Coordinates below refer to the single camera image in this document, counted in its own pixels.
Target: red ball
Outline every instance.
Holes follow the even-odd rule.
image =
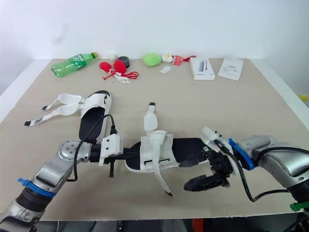
[[[116,72],[125,73],[126,72],[126,64],[121,60],[116,60],[114,62],[114,69]]]
[[[109,63],[107,63],[107,62],[102,62],[102,63],[100,63],[99,67],[100,67],[100,69],[102,69],[103,71],[105,71],[105,72],[107,72],[107,73],[108,73],[108,72],[111,70],[111,68],[112,68],[112,66],[111,66]]]

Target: blue clamp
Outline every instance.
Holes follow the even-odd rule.
[[[30,180],[24,180],[23,178],[19,178],[18,182],[22,184],[22,186],[28,187],[30,189],[32,189],[33,191],[46,196],[46,197],[54,197],[56,194],[53,192],[48,192],[44,189],[41,189],[39,187],[37,187],[36,185],[34,185]]]
[[[250,157],[248,156],[248,154],[243,151],[240,146],[238,146],[232,138],[229,138],[228,139],[228,143],[231,145],[232,148],[236,149],[240,154],[241,156],[243,156],[243,158],[245,159],[245,161],[247,162],[247,164],[249,165],[249,170],[252,170],[254,169],[254,164],[252,162],[252,160],[250,159]]]

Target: white card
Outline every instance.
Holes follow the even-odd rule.
[[[160,72],[166,74],[169,70],[171,70],[171,67],[165,66]]]
[[[218,76],[238,81],[241,75],[243,60],[232,57],[225,57]]]

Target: green plastic bottle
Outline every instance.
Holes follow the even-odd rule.
[[[56,76],[65,76],[87,66],[98,55],[93,52],[91,54],[79,54],[67,59],[64,62],[54,64],[51,69]]]

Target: green clip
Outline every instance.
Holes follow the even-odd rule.
[[[309,208],[309,202],[303,202],[303,203],[293,203],[290,205],[290,208],[297,212],[300,209]]]

